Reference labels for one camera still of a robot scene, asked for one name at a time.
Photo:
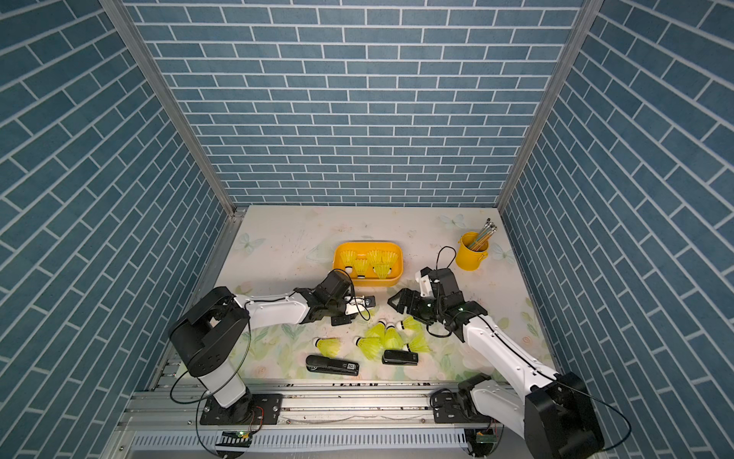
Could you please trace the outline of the yellow plastic storage box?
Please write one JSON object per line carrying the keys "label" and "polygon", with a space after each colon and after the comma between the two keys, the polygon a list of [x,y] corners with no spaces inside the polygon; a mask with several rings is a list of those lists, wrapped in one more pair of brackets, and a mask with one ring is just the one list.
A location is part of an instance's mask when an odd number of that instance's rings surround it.
{"label": "yellow plastic storage box", "polygon": [[403,251],[392,242],[345,242],[336,248],[333,268],[346,271],[356,287],[392,287],[403,275]]}

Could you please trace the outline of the yellow shuttlecock small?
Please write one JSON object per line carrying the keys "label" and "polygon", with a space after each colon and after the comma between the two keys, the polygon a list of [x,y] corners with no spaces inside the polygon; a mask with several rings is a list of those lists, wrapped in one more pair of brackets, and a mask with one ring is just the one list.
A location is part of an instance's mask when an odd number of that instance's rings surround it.
{"label": "yellow shuttlecock small", "polygon": [[370,327],[364,334],[365,338],[382,340],[385,336],[387,324],[384,321],[378,321]]}

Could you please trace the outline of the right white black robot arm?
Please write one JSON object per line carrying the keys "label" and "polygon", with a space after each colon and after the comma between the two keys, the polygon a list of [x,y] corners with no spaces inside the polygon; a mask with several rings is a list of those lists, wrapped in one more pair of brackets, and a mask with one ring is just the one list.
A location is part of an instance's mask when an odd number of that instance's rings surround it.
{"label": "right white black robot arm", "polygon": [[468,300],[451,269],[424,268],[419,288],[404,288],[388,300],[398,313],[427,326],[441,324],[503,377],[477,375],[457,390],[430,396],[438,424],[480,423],[492,419],[522,437],[535,458],[589,458],[629,439],[608,445],[594,410],[598,398],[573,372],[560,374],[514,342],[487,310]]}

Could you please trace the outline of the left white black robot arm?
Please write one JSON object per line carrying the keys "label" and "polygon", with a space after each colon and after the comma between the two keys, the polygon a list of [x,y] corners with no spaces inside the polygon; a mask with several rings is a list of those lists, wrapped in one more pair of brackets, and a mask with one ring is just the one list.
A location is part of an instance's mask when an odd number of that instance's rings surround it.
{"label": "left white black robot arm", "polygon": [[328,317],[334,324],[356,316],[369,319],[376,307],[373,296],[359,296],[353,280],[342,270],[332,270],[312,288],[295,288],[282,295],[236,295],[216,287],[177,321],[168,338],[188,374],[205,388],[202,398],[216,400],[222,409],[240,403],[248,388],[239,376],[246,361],[235,365],[229,355],[244,333],[276,325],[300,325]]}

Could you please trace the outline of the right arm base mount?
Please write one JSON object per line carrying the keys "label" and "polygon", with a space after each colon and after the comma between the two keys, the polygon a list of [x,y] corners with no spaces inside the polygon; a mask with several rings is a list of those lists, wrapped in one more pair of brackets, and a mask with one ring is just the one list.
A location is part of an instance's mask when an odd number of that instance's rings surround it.
{"label": "right arm base mount", "polygon": [[481,414],[466,390],[458,392],[447,388],[433,392],[429,397],[436,424],[485,424],[497,423],[492,417]]}

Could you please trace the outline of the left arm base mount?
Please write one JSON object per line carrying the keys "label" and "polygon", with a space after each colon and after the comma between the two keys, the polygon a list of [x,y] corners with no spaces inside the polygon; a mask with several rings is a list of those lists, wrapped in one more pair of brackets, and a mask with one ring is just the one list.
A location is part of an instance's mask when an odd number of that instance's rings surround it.
{"label": "left arm base mount", "polygon": [[256,428],[276,425],[282,403],[282,394],[248,392],[239,401],[225,409],[212,398],[205,404],[200,423],[204,426],[253,425]]}

